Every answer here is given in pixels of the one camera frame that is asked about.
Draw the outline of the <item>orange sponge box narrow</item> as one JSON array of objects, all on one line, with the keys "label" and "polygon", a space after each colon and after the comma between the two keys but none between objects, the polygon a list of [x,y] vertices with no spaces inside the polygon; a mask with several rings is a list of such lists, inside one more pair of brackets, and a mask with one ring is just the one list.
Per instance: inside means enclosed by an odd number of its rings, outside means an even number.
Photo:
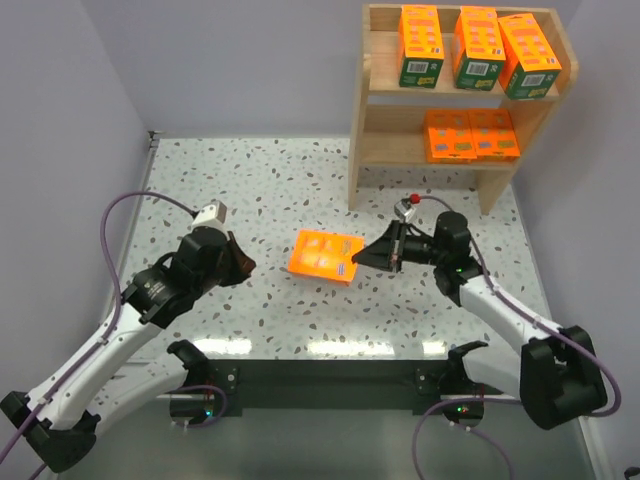
[{"label": "orange sponge box narrow", "polygon": [[451,48],[454,86],[491,91],[506,62],[496,10],[461,6]]},{"label": "orange sponge box narrow", "polygon": [[403,5],[398,24],[398,84],[433,89],[444,63],[444,44],[435,5]]}]

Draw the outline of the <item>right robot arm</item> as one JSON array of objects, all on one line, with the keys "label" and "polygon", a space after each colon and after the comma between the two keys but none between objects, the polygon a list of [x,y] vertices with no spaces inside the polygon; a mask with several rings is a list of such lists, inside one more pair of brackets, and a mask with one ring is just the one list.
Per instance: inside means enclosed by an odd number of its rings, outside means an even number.
[{"label": "right robot arm", "polygon": [[448,211],[437,217],[433,234],[392,221],[354,263],[397,273],[405,263],[433,267],[442,295],[490,326],[518,355],[516,366],[490,358],[484,343],[451,352],[464,375],[519,400],[529,418],[550,430],[576,417],[591,416],[608,402],[603,369],[590,335],[564,328],[502,289],[472,253],[475,241],[466,217]]}]

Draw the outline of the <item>orange sponge box wide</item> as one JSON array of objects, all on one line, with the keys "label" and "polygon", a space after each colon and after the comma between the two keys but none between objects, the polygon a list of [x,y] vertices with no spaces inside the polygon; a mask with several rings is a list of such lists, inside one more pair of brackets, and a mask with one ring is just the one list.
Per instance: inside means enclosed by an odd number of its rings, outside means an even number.
[{"label": "orange sponge box wide", "polygon": [[477,159],[466,109],[428,109],[423,130],[428,163],[470,164]]},{"label": "orange sponge box wide", "polygon": [[361,236],[303,229],[297,236],[288,271],[349,285],[357,272],[352,257],[364,247]]},{"label": "orange sponge box wide", "polygon": [[520,157],[518,141],[507,109],[469,109],[468,117],[478,162],[513,163]]}]

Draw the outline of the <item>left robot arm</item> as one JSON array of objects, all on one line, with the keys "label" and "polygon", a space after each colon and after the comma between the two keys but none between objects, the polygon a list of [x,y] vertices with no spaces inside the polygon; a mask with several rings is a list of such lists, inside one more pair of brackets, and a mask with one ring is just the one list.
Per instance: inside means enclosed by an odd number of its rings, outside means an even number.
[{"label": "left robot arm", "polygon": [[200,226],[175,252],[138,272],[120,295],[111,318],[54,374],[28,392],[11,391],[1,410],[43,464],[55,473],[76,465],[110,421],[166,391],[182,387],[208,359],[192,343],[178,341],[169,354],[132,383],[117,371],[144,345],[214,287],[250,278],[256,263],[232,233]]}]

